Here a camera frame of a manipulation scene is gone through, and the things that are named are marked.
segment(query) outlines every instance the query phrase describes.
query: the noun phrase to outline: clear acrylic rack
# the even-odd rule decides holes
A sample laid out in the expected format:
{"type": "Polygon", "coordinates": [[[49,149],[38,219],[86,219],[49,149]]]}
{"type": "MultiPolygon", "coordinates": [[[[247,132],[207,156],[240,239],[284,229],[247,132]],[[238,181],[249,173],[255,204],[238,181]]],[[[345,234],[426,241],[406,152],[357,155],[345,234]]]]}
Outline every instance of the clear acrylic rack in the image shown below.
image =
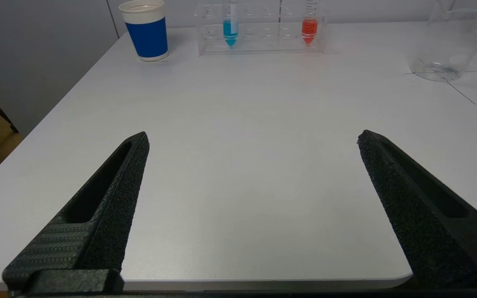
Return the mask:
{"type": "Polygon", "coordinates": [[[327,11],[317,1],[314,19],[318,30],[307,45],[302,36],[306,0],[239,0],[238,37],[230,47],[223,32],[222,2],[204,0],[195,12],[198,50],[201,55],[238,53],[318,53],[323,52],[327,11]]]}

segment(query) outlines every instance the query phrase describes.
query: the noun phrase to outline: paper cup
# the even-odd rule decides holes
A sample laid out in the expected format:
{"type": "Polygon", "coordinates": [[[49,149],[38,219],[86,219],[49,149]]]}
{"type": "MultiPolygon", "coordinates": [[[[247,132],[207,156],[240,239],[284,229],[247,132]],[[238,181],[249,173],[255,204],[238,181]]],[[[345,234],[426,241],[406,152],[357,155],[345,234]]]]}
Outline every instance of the paper cup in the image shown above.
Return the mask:
{"type": "Polygon", "coordinates": [[[169,55],[163,0],[133,0],[119,5],[137,55],[156,61],[169,55]]]}

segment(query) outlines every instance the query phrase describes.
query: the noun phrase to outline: white table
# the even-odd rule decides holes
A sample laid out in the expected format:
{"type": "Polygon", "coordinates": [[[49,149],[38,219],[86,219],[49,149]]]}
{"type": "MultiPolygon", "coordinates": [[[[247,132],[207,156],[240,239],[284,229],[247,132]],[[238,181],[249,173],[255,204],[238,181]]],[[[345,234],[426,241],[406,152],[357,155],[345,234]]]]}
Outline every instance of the white table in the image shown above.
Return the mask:
{"type": "MultiPolygon", "coordinates": [[[[477,104],[409,74],[423,27],[335,24],[324,54],[207,57],[193,29],[175,29],[169,58],[153,63],[138,60],[125,34],[0,166],[0,276],[120,142],[144,130],[151,151],[125,289],[403,283],[411,269],[358,135],[390,138],[477,208],[477,104]]],[[[453,86],[476,101],[477,73],[467,75],[453,86]]]]}

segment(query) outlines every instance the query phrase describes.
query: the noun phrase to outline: tube with blue liquid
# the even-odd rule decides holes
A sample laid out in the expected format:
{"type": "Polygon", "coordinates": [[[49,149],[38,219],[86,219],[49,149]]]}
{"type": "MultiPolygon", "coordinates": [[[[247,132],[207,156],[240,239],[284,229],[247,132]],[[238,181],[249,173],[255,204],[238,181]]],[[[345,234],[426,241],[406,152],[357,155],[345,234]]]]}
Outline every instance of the tube with blue liquid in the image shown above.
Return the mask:
{"type": "Polygon", "coordinates": [[[222,15],[224,17],[224,40],[232,48],[239,36],[237,0],[222,0],[222,15]]]}

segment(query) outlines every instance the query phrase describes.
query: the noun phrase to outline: white wall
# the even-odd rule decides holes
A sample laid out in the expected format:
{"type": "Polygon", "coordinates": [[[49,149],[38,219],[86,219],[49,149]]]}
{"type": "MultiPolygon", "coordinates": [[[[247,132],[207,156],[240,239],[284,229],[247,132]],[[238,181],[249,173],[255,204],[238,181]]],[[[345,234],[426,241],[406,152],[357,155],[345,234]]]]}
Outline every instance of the white wall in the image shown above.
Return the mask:
{"type": "MultiPolygon", "coordinates": [[[[108,0],[119,36],[126,32],[126,26],[117,7],[126,1],[108,0]]],[[[167,26],[170,28],[194,26],[193,15],[200,0],[164,1],[167,26]]],[[[323,0],[323,2],[329,10],[330,23],[427,21],[435,4],[435,0],[323,0]]]]}
{"type": "Polygon", "coordinates": [[[116,41],[106,0],[0,0],[0,106],[28,134],[116,41]]]}

